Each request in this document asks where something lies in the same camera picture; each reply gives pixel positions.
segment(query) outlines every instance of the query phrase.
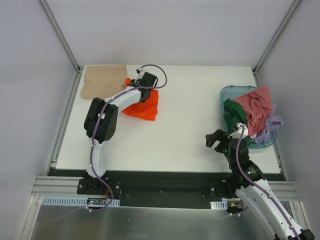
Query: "gray wall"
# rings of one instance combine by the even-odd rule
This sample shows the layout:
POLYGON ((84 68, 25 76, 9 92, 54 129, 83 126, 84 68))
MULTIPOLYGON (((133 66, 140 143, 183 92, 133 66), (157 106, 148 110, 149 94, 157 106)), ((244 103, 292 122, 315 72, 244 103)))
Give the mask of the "gray wall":
POLYGON ((293 0, 47 0, 80 65, 251 66, 293 0))
POLYGON ((36 0, 0 1, 0 239, 15 238, 75 72, 36 0))
POLYGON ((258 72, 285 121, 277 145, 320 238, 320 1, 305 0, 258 72))

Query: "pink cloth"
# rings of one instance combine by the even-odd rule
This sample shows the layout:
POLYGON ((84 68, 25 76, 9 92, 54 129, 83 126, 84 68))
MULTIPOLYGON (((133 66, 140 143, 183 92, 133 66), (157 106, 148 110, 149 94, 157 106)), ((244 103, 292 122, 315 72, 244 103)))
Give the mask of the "pink cloth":
POLYGON ((249 136, 265 129, 266 119, 272 113, 272 99, 268 85, 259 87, 233 101, 241 104, 246 113, 249 136))

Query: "white tabletop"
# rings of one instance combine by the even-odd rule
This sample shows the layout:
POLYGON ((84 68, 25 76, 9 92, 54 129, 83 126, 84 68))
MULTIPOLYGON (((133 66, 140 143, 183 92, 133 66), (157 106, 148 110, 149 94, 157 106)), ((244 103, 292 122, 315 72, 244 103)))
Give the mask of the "white tabletop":
MULTIPOLYGON (((127 65, 128 77, 140 65, 127 65)), ((206 134, 223 128, 220 91, 228 85, 255 86, 250 67, 162 66, 168 84, 159 90, 155 121, 118 115, 116 131, 105 148, 107 170, 230 172, 223 154, 206 147, 206 134)), ((57 160, 57 169, 85 170, 89 165, 89 140, 84 121, 92 100, 82 99, 84 68, 57 160)), ((146 70, 164 82, 161 71, 146 70)), ((279 173, 274 148, 250 149, 250 159, 264 173, 279 173)))

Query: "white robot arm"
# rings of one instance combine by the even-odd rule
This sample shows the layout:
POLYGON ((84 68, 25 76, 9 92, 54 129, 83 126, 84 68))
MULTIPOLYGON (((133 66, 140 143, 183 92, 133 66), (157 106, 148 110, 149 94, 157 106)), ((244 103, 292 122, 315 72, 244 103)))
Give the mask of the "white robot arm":
MULTIPOLYGON (((106 98, 104 100, 105 102, 112 100, 110 104, 118 107, 118 113, 122 112, 124 109, 131 106, 132 104, 136 104, 140 102, 141 91, 139 91, 139 89, 134 89, 133 86, 127 86, 122 92, 119 93, 119 95, 120 97, 115 100, 112 100, 113 99, 112 97, 106 98)), ((90 149, 94 144, 94 148, 92 152, 92 163, 93 163, 92 165, 97 175, 101 177, 106 172, 106 161, 105 161, 105 158, 101 157, 101 152, 103 151, 103 148, 105 148, 106 145, 108 144, 108 140, 105 140, 102 143, 99 143, 97 139, 93 139, 92 141, 91 138, 88 138, 88 140, 89 140, 90 149)), ((90 176, 94 178, 96 177, 91 168, 91 164, 88 166, 86 171, 90 176)))
POLYGON ((157 85, 155 75, 143 69, 137 72, 137 78, 123 91, 106 99, 95 98, 91 103, 84 129, 90 145, 90 164, 86 171, 93 178, 101 177, 106 172, 106 161, 101 152, 116 131, 118 113, 132 104, 144 103, 157 85))
POLYGON ((242 140, 247 135, 248 129, 242 123, 235 126, 232 134, 218 129, 206 135, 206 146, 209 148, 215 141, 220 141, 214 149, 224 154, 232 171, 215 192, 225 198, 236 194, 256 216, 270 240, 314 240, 313 233, 302 229, 290 216, 271 190, 264 174, 250 160, 247 144, 242 140))

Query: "orange cloth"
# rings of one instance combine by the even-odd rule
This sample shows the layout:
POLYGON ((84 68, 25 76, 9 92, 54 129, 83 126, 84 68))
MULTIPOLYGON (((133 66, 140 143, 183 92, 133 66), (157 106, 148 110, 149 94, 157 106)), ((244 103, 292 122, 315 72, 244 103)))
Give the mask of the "orange cloth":
MULTIPOLYGON (((125 86, 127 87, 131 83, 131 79, 127 78, 125 86)), ((151 90, 150 97, 145 102, 137 102, 127 107, 122 112, 128 116, 145 119, 145 120, 156 120, 158 113, 158 100, 159 93, 157 90, 151 90)))

